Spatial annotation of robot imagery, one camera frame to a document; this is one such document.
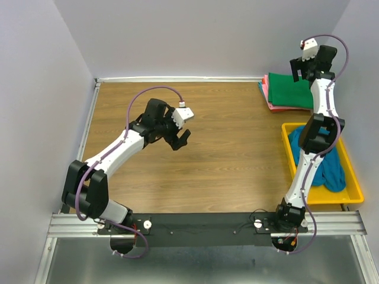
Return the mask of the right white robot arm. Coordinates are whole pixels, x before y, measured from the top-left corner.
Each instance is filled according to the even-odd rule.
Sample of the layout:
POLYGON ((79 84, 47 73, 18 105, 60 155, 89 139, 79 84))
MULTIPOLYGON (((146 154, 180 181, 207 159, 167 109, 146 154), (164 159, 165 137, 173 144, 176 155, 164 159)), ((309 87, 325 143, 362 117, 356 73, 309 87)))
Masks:
POLYGON ((313 97, 313 114, 304 126, 299 140, 300 158, 285 197, 272 217, 274 228, 284 232, 298 228, 304 220, 307 198, 317 169, 338 142, 345 126, 334 102, 336 75, 331 72, 337 49, 318 46, 313 39, 302 42, 303 55, 290 61, 295 82, 307 80, 313 97))

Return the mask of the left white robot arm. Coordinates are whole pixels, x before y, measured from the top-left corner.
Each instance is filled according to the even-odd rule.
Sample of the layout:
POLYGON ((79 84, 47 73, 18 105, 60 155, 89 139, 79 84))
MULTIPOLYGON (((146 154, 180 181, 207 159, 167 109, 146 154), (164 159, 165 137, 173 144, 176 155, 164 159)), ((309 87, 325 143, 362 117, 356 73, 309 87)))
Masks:
POLYGON ((183 102, 174 108, 160 99, 150 99, 145 111, 103 151, 85 162, 74 160, 69 165, 62 202, 81 218, 111 221, 117 233, 128 232, 133 226, 133 211, 110 199, 110 177, 129 158, 160 139, 174 151, 186 146, 191 132, 183 127, 193 118, 194 113, 183 102))

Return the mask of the green t shirt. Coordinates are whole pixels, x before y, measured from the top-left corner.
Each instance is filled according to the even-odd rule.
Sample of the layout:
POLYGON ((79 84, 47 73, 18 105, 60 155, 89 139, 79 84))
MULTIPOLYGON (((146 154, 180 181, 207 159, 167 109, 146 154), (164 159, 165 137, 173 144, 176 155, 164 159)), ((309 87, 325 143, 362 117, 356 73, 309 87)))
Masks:
POLYGON ((291 75, 268 74, 268 101, 277 107, 313 109, 308 81, 294 82, 291 75))

